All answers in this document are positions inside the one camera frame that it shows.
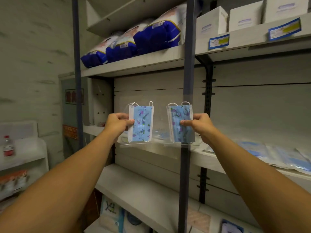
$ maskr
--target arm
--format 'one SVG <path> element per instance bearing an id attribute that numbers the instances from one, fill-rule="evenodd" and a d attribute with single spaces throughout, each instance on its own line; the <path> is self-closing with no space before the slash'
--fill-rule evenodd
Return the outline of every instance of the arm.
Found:
<path id="1" fill-rule="evenodd" d="M 220 133 L 207 114 L 193 118 L 181 124 L 192 126 L 211 146 L 265 232 L 310 232 L 311 195 L 307 191 Z"/>
<path id="2" fill-rule="evenodd" d="M 115 139 L 134 120 L 110 114 L 92 142 L 32 184 L 0 215 L 1 232 L 66 232 L 78 219 Z"/>

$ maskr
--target person's left arm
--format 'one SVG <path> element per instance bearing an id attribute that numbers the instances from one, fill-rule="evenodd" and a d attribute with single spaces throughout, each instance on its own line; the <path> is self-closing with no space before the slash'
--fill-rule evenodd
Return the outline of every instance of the person's left arm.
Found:
<path id="1" fill-rule="evenodd" d="M 32 184 L 0 215 L 1 232 L 66 232 L 77 221 L 105 166 L 114 141 L 134 123 L 110 114 L 92 142 Z"/>

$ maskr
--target patterned face mask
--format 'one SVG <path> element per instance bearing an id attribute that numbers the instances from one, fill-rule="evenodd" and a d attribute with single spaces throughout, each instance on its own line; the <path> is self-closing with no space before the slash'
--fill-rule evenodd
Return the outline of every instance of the patterned face mask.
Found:
<path id="1" fill-rule="evenodd" d="M 133 126 L 128 128 L 127 141 L 151 141 L 153 126 L 153 102 L 150 101 L 149 106 L 140 106 L 135 102 L 129 105 L 129 119 L 135 119 L 135 122 Z"/>
<path id="2" fill-rule="evenodd" d="M 182 102 L 181 105 L 170 103 L 166 107 L 169 118 L 169 133 L 171 142 L 195 142 L 192 127 L 180 125 L 181 120 L 193 120 L 192 105 L 189 102 Z"/>

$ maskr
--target white box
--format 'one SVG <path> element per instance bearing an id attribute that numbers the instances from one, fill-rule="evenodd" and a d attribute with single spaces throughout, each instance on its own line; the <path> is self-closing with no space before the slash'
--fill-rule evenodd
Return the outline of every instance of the white box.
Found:
<path id="1" fill-rule="evenodd" d="M 196 19 L 196 38 L 215 37 L 227 32 L 227 12 L 217 7 Z"/>
<path id="2" fill-rule="evenodd" d="M 309 0 L 266 0 L 263 23 L 306 14 L 308 4 Z"/>
<path id="3" fill-rule="evenodd" d="M 263 1 L 230 11 L 229 32 L 261 24 Z"/>

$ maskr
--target blue price tag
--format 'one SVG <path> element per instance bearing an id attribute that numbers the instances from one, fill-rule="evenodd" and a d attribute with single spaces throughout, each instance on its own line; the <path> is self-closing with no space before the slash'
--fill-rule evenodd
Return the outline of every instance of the blue price tag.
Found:
<path id="1" fill-rule="evenodd" d="M 286 24 L 269 29 L 269 41 L 282 39 L 301 31 L 300 18 L 294 19 Z"/>
<path id="2" fill-rule="evenodd" d="M 224 46 L 229 46 L 229 39 L 230 39 L 230 34 L 223 35 L 223 36 L 216 37 L 216 38 L 211 38 L 208 44 L 208 49 L 212 50 L 216 48 L 222 48 Z"/>

